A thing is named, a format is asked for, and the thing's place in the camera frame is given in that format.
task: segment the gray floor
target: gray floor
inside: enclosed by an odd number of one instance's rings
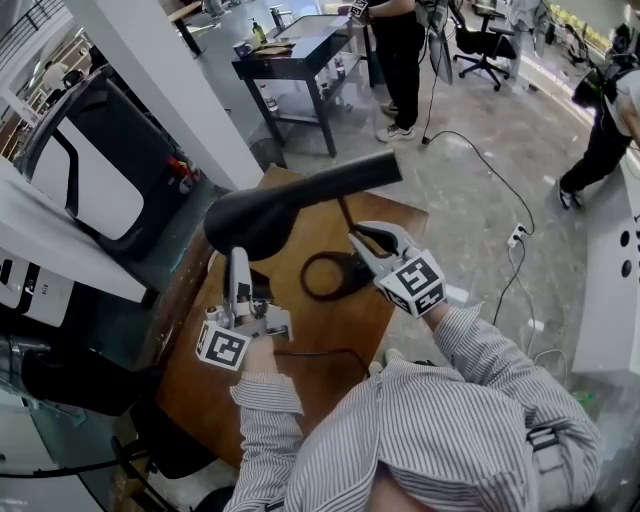
[[[198,44],[206,48],[197,62],[222,103],[231,109],[230,117],[247,141],[261,138],[265,132],[257,107],[230,64],[234,56],[231,47],[249,35],[249,18],[255,17],[266,30],[273,26],[268,5],[266,0],[243,3],[232,8],[218,28],[196,35]],[[322,9],[309,0],[295,0],[285,7],[309,14]],[[470,24],[480,21],[470,13],[467,19]],[[199,16],[191,22],[204,26],[209,20]],[[559,52],[550,49],[542,62],[563,79],[573,83],[577,80],[579,71],[570,69]],[[535,324],[531,321],[527,295],[514,283],[505,294],[497,325],[525,350],[535,325],[531,355],[560,348],[570,367],[582,315],[586,235],[583,215],[561,210],[553,197],[552,184],[580,158],[589,127],[544,93],[530,91],[523,78],[496,93],[486,76],[471,74],[464,80],[458,79],[457,72],[462,67],[462,63],[454,64],[452,86],[440,82],[436,85],[428,135],[445,129],[464,134],[528,204],[536,232],[526,239],[527,256],[520,275],[532,297]],[[562,75],[563,69],[570,76]],[[484,302],[483,317],[491,321],[500,291],[512,275],[506,240],[516,222],[530,227],[530,221],[514,194],[464,140],[442,135],[428,147],[420,144],[432,84],[433,73],[427,59],[421,72],[419,135],[412,142],[393,146],[404,180],[382,188],[379,193],[429,212],[427,232],[419,242],[432,250],[445,271],[451,301],[467,305]],[[384,87],[369,88],[366,69],[361,64],[330,107],[337,158],[328,156],[318,128],[296,126],[285,135],[289,167],[314,173],[337,162],[385,149],[373,135],[388,123],[378,108],[379,102],[386,99]],[[210,199],[208,192],[204,196],[204,202],[198,202],[190,210],[192,215],[181,215],[172,223],[172,232],[167,236],[178,235],[180,240],[186,236],[180,226],[190,226],[192,217],[203,211],[203,205]],[[160,281],[169,275],[171,265],[167,263],[179,256],[179,252],[174,254],[175,247],[174,252],[166,254],[163,247],[161,244],[155,251]],[[518,248],[514,258],[519,261],[521,257]],[[439,361],[429,334],[399,311],[381,348],[390,346],[401,349],[411,359]],[[117,359],[121,354],[123,359],[130,359],[135,353],[132,347],[129,342],[123,343],[113,357]],[[539,363],[561,382],[564,380],[565,368],[557,354],[543,357]],[[633,390],[609,388],[586,378],[568,375],[567,379],[572,392],[591,394],[586,407],[605,438],[599,489],[606,501],[605,509],[626,510],[638,483],[634,455],[640,412],[636,395]],[[189,479],[169,482],[153,475],[153,482],[182,510],[188,510],[208,490],[226,485],[233,478],[234,473],[228,467],[215,463]]]

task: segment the white cable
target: white cable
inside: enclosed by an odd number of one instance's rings
[[[564,388],[567,389],[568,386],[568,378],[569,378],[569,366],[567,365],[567,356],[564,354],[562,350],[559,348],[552,348],[550,350],[543,350],[542,352],[536,354],[536,357],[533,358],[533,364],[535,365],[538,359],[547,354],[557,353],[562,359],[562,365],[564,366]]]
[[[520,243],[524,246],[524,241],[522,241],[522,239],[520,240]],[[520,286],[520,289],[527,296],[527,303],[529,304],[529,310],[530,310],[530,313],[531,313],[531,337],[529,338],[529,343],[527,344],[527,349],[526,349],[525,353],[526,353],[527,357],[531,359],[531,347],[533,346],[533,339],[534,339],[535,333],[536,333],[536,320],[535,320],[534,310],[533,310],[533,297],[531,296],[529,291],[523,286],[522,281],[520,281],[520,276],[518,275],[518,272],[516,272],[516,264],[513,261],[513,256],[511,255],[511,247],[509,247],[507,253],[509,254],[509,262],[511,263],[511,268],[513,269],[513,272],[516,275],[516,281],[518,282],[518,285]],[[565,353],[561,349],[552,348],[552,349],[549,349],[549,350],[543,350],[542,352],[539,352],[533,358],[533,364],[535,365],[538,362],[538,359],[540,359],[540,357],[542,357],[544,355],[547,355],[547,354],[553,354],[553,353],[557,353],[558,356],[560,357],[560,359],[562,359],[562,365],[563,365],[563,369],[564,369],[563,383],[564,383],[564,388],[567,389],[568,380],[569,380],[569,366],[567,365],[567,356],[565,355]]]
[[[531,357],[529,355],[530,352],[531,352],[531,344],[533,343],[533,337],[535,336],[535,333],[536,333],[536,319],[535,319],[535,315],[533,314],[533,297],[531,297],[531,294],[522,285],[522,281],[520,281],[520,276],[518,275],[519,273],[516,271],[516,264],[513,261],[513,255],[511,254],[511,249],[512,248],[509,247],[509,249],[507,251],[507,253],[509,254],[509,262],[511,263],[511,268],[513,269],[513,272],[516,275],[516,281],[518,281],[518,285],[520,286],[520,289],[527,296],[527,303],[529,305],[529,312],[531,313],[531,336],[529,337],[529,343],[526,344],[526,349],[525,349],[525,346],[522,347],[524,352],[527,354],[527,357]]]

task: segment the white pillar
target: white pillar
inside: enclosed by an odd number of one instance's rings
[[[9,106],[15,110],[22,119],[24,119],[29,126],[35,126],[40,121],[40,116],[24,101],[18,98],[9,89],[3,89],[0,92],[0,96],[9,104]]]
[[[257,185],[262,171],[158,0],[65,3],[129,87],[211,181],[229,189]]]

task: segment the power cord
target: power cord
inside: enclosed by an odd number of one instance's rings
[[[446,14],[445,22],[444,22],[444,25],[442,26],[442,34],[443,35],[444,35],[444,29],[446,28],[447,23],[449,23],[449,4],[448,3],[447,3],[447,14]],[[422,61],[424,60],[424,56],[427,53],[428,36],[429,36],[429,30],[427,30],[427,32],[424,35],[424,51],[422,52],[422,58],[418,62],[418,65],[422,64]],[[438,64],[436,64],[436,72],[435,72],[435,76],[433,77],[433,86],[431,87],[431,100],[429,101],[429,114],[427,115],[427,126],[425,126],[424,133],[422,134],[422,140],[423,141],[424,141],[425,135],[427,134],[427,128],[429,128],[429,123],[431,122],[431,108],[433,107],[433,92],[436,90],[436,83],[438,82],[438,73],[440,72],[440,62],[442,61],[442,53],[443,53],[443,51],[444,51],[444,46],[441,44],[440,45],[440,55],[438,56]]]
[[[324,350],[322,352],[287,352],[284,350],[275,350],[273,354],[276,356],[284,357],[327,357],[340,354],[349,354],[358,360],[358,363],[360,364],[360,367],[364,371],[367,378],[371,377],[371,374],[369,373],[369,367],[364,364],[364,361],[358,355],[358,353],[350,348],[337,348],[333,350]]]
[[[134,454],[130,461],[142,459],[148,457],[147,452]],[[33,473],[0,473],[0,478],[15,478],[15,479],[40,479],[40,478],[59,478],[61,476],[73,476],[87,471],[95,471],[97,469],[110,468],[120,464],[118,459],[109,460],[106,462],[99,462],[97,464],[88,464],[86,466],[76,466],[71,468],[60,469],[37,469]]]
[[[454,130],[442,130],[438,133],[436,133],[433,137],[429,138],[426,135],[424,135],[422,137],[422,144],[424,144],[425,146],[429,146],[429,144],[431,144],[431,142],[433,142],[435,139],[437,139],[438,137],[440,137],[440,135],[443,135],[445,133],[450,133],[452,135],[457,135],[458,137],[460,137],[461,139],[463,139],[464,141],[467,142],[467,144],[469,144],[473,150],[476,152],[476,154],[478,155],[478,158],[480,158],[480,160],[482,160],[484,162],[484,164],[489,168],[489,170],[498,177],[498,179],[500,179],[500,181],[511,191],[513,192],[513,194],[518,198],[518,200],[522,203],[522,206],[524,206],[524,209],[527,211],[527,215],[529,215],[529,221],[531,222],[531,231],[527,231],[526,229],[523,231],[523,233],[525,235],[533,235],[536,231],[536,224],[535,221],[533,220],[533,214],[531,213],[531,210],[529,209],[529,206],[527,205],[526,201],[522,198],[522,196],[520,194],[518,194],[518,192],[516,192],[516,190],[509,184],[509,182],[507,180],[505,180],[502,175],[496,171],[493,167],[491,167],[491,164],[489,164],[489,162],[487,162],[487,160],[482,156],[482,153],[480,153],[480,151],[478,150],[478,148],[475,146],[475,144],[473,142],[471,142],[467,137],[465,137],[464,135],[462,135],[461,133],[458,133]]]
[[[567,364],[567,356],[565,355],[565,353],[559,349],[559,348],[552,348],[550,350],[543,350],[542,352],[539,352],[538,354],[536,354],[536,356],[534,358],[531,357],[531,352],[533,349],[533,340],[535,338],[535,333],[536,333],[536,317],[534,314],[534,310],[533,310],[533,297],[531,297],[531,294],[529,293],[529,291],[524,287],[524,285],[522,284],[522,281],[520,281],[520,267],[522,266],[522,262],[524,261],[524,242],[520,239],[520,238],[516,238],[516,240],[522,244],[522,261],[520,262],[520,265],[518,265],[518,267],[516,268],[516,264],[513,261],[513,256],[511,254],[511,248],[509,248],[508,255],[509,255],[509,262],[511,263],[511,268],[513,269],[513,275],[516,279],[516,281],[518,282],[518,285],[520,286],[520,288],[522,289],[522,291],[524,292],[524,294],[527,297],[527,304],[529,305],[529,312],[531,313],[531,336],[529,337],[529,342],[526,345],[526,349],[523,350],[525,351],[525,354],[527,355],[527,357],[529,359],[533,359],[533,364],[536,365],[538,363],[538,360],[545,355],[548,354],[558,354],[558,356],[560,356],[560,359],[562,360],[562,367],[563,367],[563,385],[565,389],[568,389],[568,380],[569,380],[569,366]]]
[[[498,307],[496,308],[496,312],[493,315],[493,322],[491,322],[492,325],[496,325],[496,321],[498,320],[498,313],[500,313],[500,307],[502,306],[502,299],[504,299],[504,294],[507,293],[507,290],[509,289],[511,284],[516,280],[516,278],[518,278],[518,274],[520,273],[520,269],[522,268],[524,259],[527,256],[527,252],[524,248],[524,242],[522,241],[522,239],[520,237],[516,237],[516,242],[522,245],[522,259],[520,260],[520,263],[518,263],[518,268],[514,269],[515,271],[513,273],[513,276],[511,277],[511,279],[509,279],[507,286],[503,288],[502,293],[500,294],[500,299],[498,300]]]
[[[522,248],[524,249],[524,242],[522,240],[518,240],[521,244],[522,244]],[[523,350],[526,352],[527,356],[529,355],[529,352],[531,351],[531,344],[533,343],[533,337],[535,336],[536,333],[536,317],[533,311],[533,297],[531,296],[531,294],[529,293],[529,291],[524,287],[524,285],[522,284],[522,281],[520,280],[520,275],[518,273],[518,271],[516,270],[516,264],[513,261],[513,255],[511,253],[512,248],[509,247],[509,249],[507,250],[507,254],[509,256],[509,262],[511,263],[511,269],[513,270],[513,273],[516,276],[516,281],[518,283],[518,285],[520,286],[520,289],[524,292],[525,296],[527,297],[527,304],[529,306],[529,313],[531,314],[531,323],[532,323],[532,328],[531,328],[531,335],[529,336],[529,341],[526,344],[526,348],[522,347]]]

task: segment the black strap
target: black strap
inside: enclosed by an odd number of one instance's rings
[[[342,282],[334,291],[327,294],[318,294],[312,291],[307,284],[307,271],[309,267],[318,260],[329,260],[335,263],[342,273]],[[328,302],[338,300],[347,295],[357,292],[367,286],[373,280],[371,271],[356,254],[345,252],[325,251],[311,256],[300,271],[300,285],[309,297],[320,301]]]
[[[560,440],[553,427],[536,427],[527,433],[527,442],[533,447],[533,451],[537,452],[559,444]]]
[[[62,146],[62,148],[69,155],[69,175],[67,177],[67,201],[64,205],[64,209],[67,210],[74,217],[78,216],[78,207],[80,203],[79,199],[79,185],[78,185],[78,152],[73,144],[60,133],[55,130],[53,132],[53,138]]]

